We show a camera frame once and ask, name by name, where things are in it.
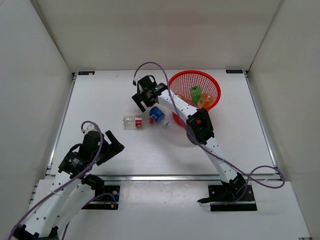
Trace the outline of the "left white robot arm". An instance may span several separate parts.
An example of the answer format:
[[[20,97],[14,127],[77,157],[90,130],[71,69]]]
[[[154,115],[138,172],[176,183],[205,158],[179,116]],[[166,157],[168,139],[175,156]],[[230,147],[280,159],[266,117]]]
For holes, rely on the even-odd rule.
[[[111,131],[86,130],[82,143],[70,148],[58,167],[47,196],[36,203],[13,227],[10,237],[18,240],[57,240],[63,228],[86,204],[110,196],[104,180],[90,174],[124,150]]]

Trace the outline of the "green soda bottle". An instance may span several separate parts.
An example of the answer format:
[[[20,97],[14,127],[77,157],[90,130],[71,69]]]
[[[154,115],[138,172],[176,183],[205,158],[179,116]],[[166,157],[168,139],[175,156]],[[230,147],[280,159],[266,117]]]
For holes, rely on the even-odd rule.
[[[202,96],[202,88],[197,85],[191,87],[190,95],[191,95],[192,102],[197,105]]]

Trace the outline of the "orange juice bottle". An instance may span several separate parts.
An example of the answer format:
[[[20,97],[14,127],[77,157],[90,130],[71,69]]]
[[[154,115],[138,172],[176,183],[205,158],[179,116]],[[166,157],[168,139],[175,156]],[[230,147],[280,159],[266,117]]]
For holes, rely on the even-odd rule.
[[[198,108],[205,108],[208,109],[211,107],[211,105],[214,103],[214,97],[212,95],[209,95],[207,93],[203,93],[198,101]]]
[[[176,96],[179,97],[184,102],[186,102],[188,105],[196,107],[196,108],[198,107],[192,100],[186,98],[183,94],[177,93]]]

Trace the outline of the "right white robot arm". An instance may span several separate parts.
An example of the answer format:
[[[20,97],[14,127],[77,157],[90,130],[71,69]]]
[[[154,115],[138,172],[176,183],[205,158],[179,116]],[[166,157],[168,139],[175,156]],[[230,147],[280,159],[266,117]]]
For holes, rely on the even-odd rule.
[[[132,99],[142,112],[147,107],[159,104],[174,112],[184,124],[187,138],[198,145],[216,168],[224,192],[215,197],[198,200],[201,204],[218,203],[235,204],[241,199],[246,190],[246,180],[242,174],[225,160],[223,151],[218,146],[214,128],[205,108],[198,109],[178,97],[166,84],[157,83],[154,76],[146,75],[132,81],[137,93]]]

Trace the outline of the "blue label clear bottle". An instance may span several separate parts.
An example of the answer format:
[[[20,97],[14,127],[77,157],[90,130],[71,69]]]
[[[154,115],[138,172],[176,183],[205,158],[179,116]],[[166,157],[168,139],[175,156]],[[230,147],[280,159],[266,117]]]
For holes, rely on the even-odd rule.
[[[154,106],[149,110],[149,116],[152,117],[157,124],[162,124],[165,127],[169,125],[165,113],[157,106]]]

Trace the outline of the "red label clear bottle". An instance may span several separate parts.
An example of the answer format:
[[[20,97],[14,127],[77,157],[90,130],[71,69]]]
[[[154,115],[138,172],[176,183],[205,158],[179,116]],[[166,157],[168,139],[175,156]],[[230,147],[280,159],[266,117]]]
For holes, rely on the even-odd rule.
[[[126,130],[143,130],[153,126],[155,120],[153,117],[142,115],[126,115],[123,117],[123,127]]]

